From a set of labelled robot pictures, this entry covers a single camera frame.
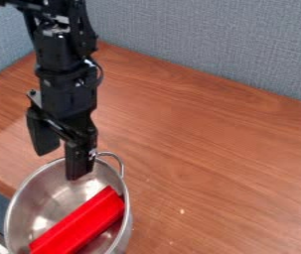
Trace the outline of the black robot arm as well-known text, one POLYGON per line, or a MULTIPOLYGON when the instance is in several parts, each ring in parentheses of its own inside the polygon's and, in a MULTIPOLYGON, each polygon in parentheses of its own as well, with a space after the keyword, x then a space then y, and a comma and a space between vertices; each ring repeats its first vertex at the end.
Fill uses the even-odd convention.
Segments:
POLYGON ((40 88, 27 92, 26 126, 36 154, 65 148, 65 176, 92 170, 97 131, 90 120, 102 70, 90 54, 96 33, 85 0, 0 0, 23 16, 40 88))

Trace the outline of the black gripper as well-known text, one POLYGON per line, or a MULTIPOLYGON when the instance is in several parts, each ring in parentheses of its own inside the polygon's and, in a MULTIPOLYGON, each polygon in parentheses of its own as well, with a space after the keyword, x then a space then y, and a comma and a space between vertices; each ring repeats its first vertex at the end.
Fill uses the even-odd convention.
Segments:
POLYGON ((96 127, 89 114, 96 108, 100 66, 80 63, 72 69, 36 68, 40 89, 30 90, 26 126, 34 152, 44 156, 65 141, 65 176, 77 180, 92 171, 96 127))

